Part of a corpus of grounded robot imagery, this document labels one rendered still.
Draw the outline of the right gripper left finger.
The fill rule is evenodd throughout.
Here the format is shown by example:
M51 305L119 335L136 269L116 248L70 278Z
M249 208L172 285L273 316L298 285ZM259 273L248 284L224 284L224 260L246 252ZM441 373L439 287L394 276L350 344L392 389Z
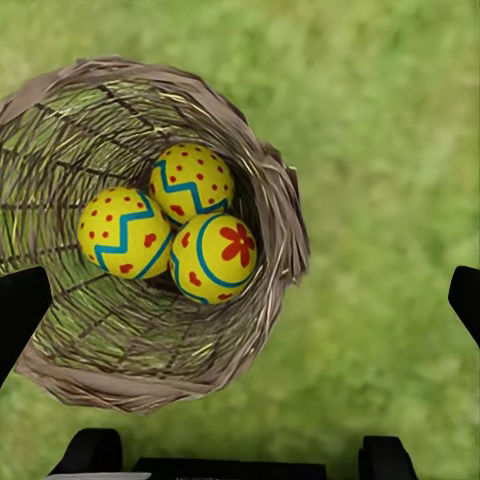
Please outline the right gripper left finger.
M0 275L0 385L53 306L46 266Z

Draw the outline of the wicker basket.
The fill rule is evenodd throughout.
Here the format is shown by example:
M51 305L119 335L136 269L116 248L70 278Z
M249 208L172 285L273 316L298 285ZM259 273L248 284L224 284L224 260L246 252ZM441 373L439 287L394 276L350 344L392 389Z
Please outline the wicker basket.
M140 87L134 94L118 92L117 83L134 82L128 78L138 78L140 84L148 87ZM57 102L66 95L91 88L104 93L105 98L81 108L75 105L58 111L46 104L46 101ZM150 94L140 96L140 92L160 94L160 98L152 98ZM15 146L11 150L3 149L19 132L24 114L31 107L36 111ZM124 111L108 122L119 108ZM52 120L46 124L48 118ZM46 141L28 153L44 124L45 128L51 128L58 120L65 124L51 142ZM130 121L138 122L132 132L130 126L122 125ZM75 146L80 151L88 140L90 144L82 156L76 155L69 162L59 161L66 150ZM116 144L114 154L131 156L133 162L128 170L122 167L119 172L113 171L117 164L114 159L90 168L98 150L108 142ZM116 302L109 301L103 291L97 293L89 287L101 279L111 278L106 271L65 289L59 260L63 254L70 256L72 266L86 269L78 228L73 228L68 208L77 210L73 220L78 222L88 201L99 193L102 180L106 184L111 178L116 186L123 180L124 186L128 182L128 186L144 188L159 155L167 147L184 142L213 150L231 172L248 181L249 186L242 188L242 192L250 190L250 220L255 222L258 248L256 268L244 289L223 305L200 304L194 300L194 304L190 304L186 300L191 299L173 280L159 275L139 282L129 279L132 294ZM152 154L158 156L152 160ZM170 402L197 400L228 389L250 371L270 339L284 309L286 288L291 290L293 283L300 287L302 276L312 275L309 261L312 247L303 217L296 167L285 167L282 153L254 136L246 115L201 76L190 71L109 53L75 59L70 65L30 78L0 98L0 157L0 211L3 211L11 250L9 257L4 246L4 231L0 229L0 272L8 275L27 270L28 266L46 266L52 304L61 304L72 320L80 322L82 329L80 335L72 334L45 315L38 327L41 334L36 333L29 339L11 371L31 380L38 392L66 406L149 416ZM61 172L57 174L59 169ZM86 196L86 190L80 188L89 176L95 178L95 184L90 184L89 196ZM15 205L9 205L15 189ZM12 212L14 238L10 236L7 211ZM27 211L30 229L26 242L28 253L25 253L22 236ZM150 294L150 286L174 298L170 300L172 304L180 298L186 302L176 307L192 309L184 314L186 320L178 320L188 322L188 318L192 318L188 326L182 324L186 330L166 326L166 312L174 310L170 308L172 304L166 310L156 304L160 316L154 316L134 301L140 294ZM84 289L109 310L102 313L80 298L76 293ZM150 294L150 298L162 296ZM112 317L128 319L144 330L128 333ZM240 326L238 334L234 332L232 338L222 340L246 318L248 322ZM106 328L112 330L111 335ZM157 341L154 333L161 333L164 340ZM120 353L108 351L104 356L86 340L92 334ZM179 338L166 339L168 336ZM202 348L192 350L196 348L190 340L192 336L197 336L194 338L197 343L206 336L216 336L212 352L202 352ZM120 339L119 342L116 339ZM196 352L204 359L202 364L172 368L180 354L196 359ZM146 354L150 358L167 356L166 367L156 368L138 359ZM79 362L85 369L76 368L67 360Z

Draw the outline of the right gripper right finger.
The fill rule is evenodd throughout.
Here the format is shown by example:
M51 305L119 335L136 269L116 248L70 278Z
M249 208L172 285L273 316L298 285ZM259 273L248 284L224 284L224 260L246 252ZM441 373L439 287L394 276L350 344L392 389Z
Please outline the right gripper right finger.
M458 266L448 300L480 347L480 270Z

